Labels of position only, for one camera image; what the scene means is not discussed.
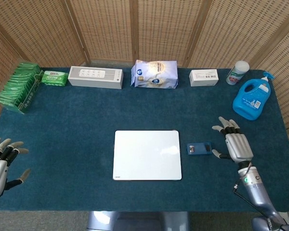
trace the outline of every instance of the blue detergent bottle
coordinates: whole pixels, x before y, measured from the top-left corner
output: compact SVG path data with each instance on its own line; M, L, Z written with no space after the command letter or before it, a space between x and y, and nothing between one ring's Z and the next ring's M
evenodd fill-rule
M248 120L255 120L260 116L265 102L270 97L268 79L273 80L275 77L269 72L264 72L263 76L261 79L255 78L244 83L233 101L233 110Z

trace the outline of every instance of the stack of green packets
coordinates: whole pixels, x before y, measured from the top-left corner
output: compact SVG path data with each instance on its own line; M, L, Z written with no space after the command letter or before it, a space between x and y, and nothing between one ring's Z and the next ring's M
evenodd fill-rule
M38 64L21 62L0 91L0 103L6 108L24 113L40 84L43 71Z

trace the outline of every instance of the woven room divider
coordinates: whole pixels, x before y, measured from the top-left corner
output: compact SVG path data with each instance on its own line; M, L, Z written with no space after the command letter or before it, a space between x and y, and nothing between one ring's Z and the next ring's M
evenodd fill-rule
M44 67L245 60L276 77L289 129L289 0L0 0L0 83L19 57Z

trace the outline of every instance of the robotic hand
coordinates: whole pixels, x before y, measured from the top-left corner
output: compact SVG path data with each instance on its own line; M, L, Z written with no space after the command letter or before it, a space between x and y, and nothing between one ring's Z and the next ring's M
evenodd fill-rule
M250 206L259 211L263 216L255 217L252 220L254 231L289 231L289 225L275 210L259 176L257 168L251 163L253 153L250 144L240 127L233 120L225 120L221 116L218 118L221 126L213 126L213 130L218 130L225 136L225 142L229 154L221 154L215 149L213 154L218 158L231 159L239 165L239 181L234 184L233 193L244 199ZM250 201L237 192L240 181L244 184Z
M27 169L20 178L7 182L8 169L13 160L19 153L26 154L29 152L28 149L19 148L24 144L23 142L19 141L9 144L10 142L11 139L6 139L0 143L0 196L2 196L4 190L9 190L16 185L22 184L31 172L30 169Z

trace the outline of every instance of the white canister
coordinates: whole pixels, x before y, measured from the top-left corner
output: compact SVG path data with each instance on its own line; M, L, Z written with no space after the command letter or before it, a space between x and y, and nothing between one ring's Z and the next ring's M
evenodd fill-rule
M246 72L250 69L250 65L245 61L237 61L236 65L227 75L226 82L230 85L235 85L242 79Z

